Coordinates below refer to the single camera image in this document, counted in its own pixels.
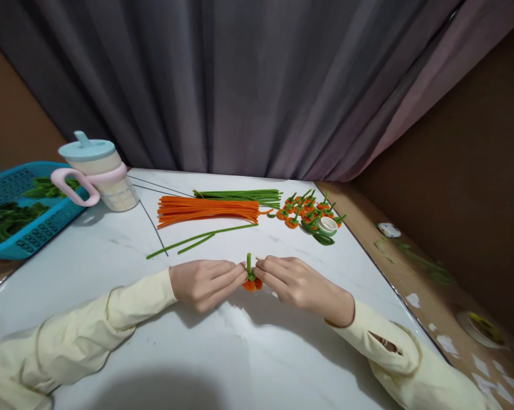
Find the basket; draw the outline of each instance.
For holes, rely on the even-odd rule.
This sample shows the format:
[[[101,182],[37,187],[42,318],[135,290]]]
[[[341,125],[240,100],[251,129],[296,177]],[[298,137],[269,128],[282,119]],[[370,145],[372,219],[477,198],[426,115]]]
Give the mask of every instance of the basket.
[[[84,207],[74,204],[69,198],[30,199],[22,196],[22,193],[33,188],[33,178],[49,177],[54,170],[65,167],[69,165],[37,161],[0,173],[0,205],[12,201],[24,207],[41,202],[50,207],[43,215],[0,243],[0,259],[18,260],[30,257],[84,210]],[[83,200],[89,197],[82,187],[76,192]]]

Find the cup handle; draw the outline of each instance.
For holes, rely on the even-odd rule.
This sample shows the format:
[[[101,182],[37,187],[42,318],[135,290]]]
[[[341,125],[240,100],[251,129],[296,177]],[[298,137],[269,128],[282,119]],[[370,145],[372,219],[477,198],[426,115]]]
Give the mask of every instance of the cup handle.
[[[90,197],[87,200],[83,200],[73,189],[66,184],[65,178],[68,175],[73,175],[80,184],[86,188]],[[66,194],[75,204],[84,207],[94,206],[99,202],[99,192],[95,187],[90,183],[86,175],[84,175],[79,170],[74,168],[59,168],[56,169],[52,175],[50,176],[52,183],[61,189],[64,194]]]

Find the hand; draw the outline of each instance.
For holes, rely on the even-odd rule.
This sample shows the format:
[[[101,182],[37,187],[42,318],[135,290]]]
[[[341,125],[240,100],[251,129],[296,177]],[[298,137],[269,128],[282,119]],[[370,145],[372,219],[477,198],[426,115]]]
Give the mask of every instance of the hand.
[[[317,314],[338,327],[354,320],[354,297],[298,258],[267,256],[253,269],[288,304]]]
[[[244,263],[195,260],[170,268],[176,299],[203,313],[225,300],[247,277]]]

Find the long sleeve shirt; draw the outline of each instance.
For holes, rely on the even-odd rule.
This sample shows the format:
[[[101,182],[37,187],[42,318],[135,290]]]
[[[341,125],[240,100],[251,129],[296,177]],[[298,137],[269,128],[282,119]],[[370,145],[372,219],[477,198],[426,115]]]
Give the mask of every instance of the long sleeve shirt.
[[[0,343],[0,410],[52,409],[49,393],[97,372],[138,323],[175,302],[164,270],[11,335]],[[333,329],[369,359],[376,378],[403,408],[500,409],[408,330],[359,301],[353,323]]]

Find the sippy cup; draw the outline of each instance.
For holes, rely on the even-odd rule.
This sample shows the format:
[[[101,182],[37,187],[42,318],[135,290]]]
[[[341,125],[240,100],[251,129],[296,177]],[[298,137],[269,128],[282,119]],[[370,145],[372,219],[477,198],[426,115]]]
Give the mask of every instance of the sippy cup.
[[[78,142],[62,146],[58,152],[72,168],[60,168],[52,173],[51,180],[71,200],[80,206],[90,207],[103,200],[112,211],[132,209],[139,198],[128,178],[126,165],[120,159],[115,144],[106,140],[89,140],[82,131],[75,131]],[[65,178],[74,176],[86,188],[90,197],[82,200]]]

